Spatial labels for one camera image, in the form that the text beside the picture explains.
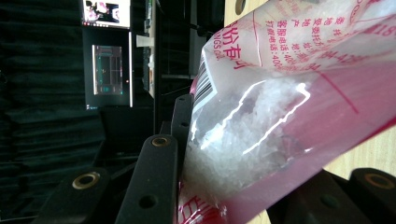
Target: cable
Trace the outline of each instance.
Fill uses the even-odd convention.
[[[155,2],[156,2],[156,4],[157,4],[157,8],[161,11],[161,13],[162,13],[165,17],[171,19],[172,21],[177,21],[178,23],[182,23],[182,24],[184,24],[184,25],[187,25],[187,26],[189,26],[191,29],[198,31],[198,32],[200,32],[201,34],[210,34],[210,35],[213,35],[213,34],[214,34],[214,32],[208,31],[208,30],[207,30],[205,27],[203,27],[203,26],[195,25],[195,24],[192,24],[192,23],[183,21],[183,20],[181,20],[181,19],[179,19],[179,18],[175,18],[175,17],[172,17],[172,16],[167,15],[167,14],[163,11],[163,8],[161,7],[160,0],[156,0]]]
[[[183,87],[183,88],[177,89],[177,90],[175,90],[175,91],[169,91],[169,92],[163,93],[162,96],[170,95],[170,94],[176,93],[176,92],[178,92],[178,91],[184,91],[184,90],[186,90],[186,89],[189,89],[190,87],[191,87],[191,86],[187,86],[187,87]]]

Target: plastic bag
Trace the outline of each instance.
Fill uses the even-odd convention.
[[[194,198],[245,223],[395,118],[395,13],[392,0],[270,1],[214,34],[179,211]],[[179,223],[210,223],[189,211]]]

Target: monitor display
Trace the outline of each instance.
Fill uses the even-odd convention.
[[[130,28],[130,0],[82,0],[82,25]]]
[[[92,45],[93,94],[122,95],[122,47]]]

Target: transparent plastic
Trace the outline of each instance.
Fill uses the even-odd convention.
[[[395,13],[392,0],[269,1],[214,34],[179,212],[197,199],[212,223],[246,223],[394,119]],[[179,223],[211,223],[206,211]]]

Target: barcode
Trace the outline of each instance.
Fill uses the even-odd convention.
[[[201,57],[201,64],[198,70],[198,82],[196,86],[196,93],[194,96],[194,109],[201,108],[208,100],[216,95],[216,89],[213,85],[212,78],[206,69],[205,59]]]

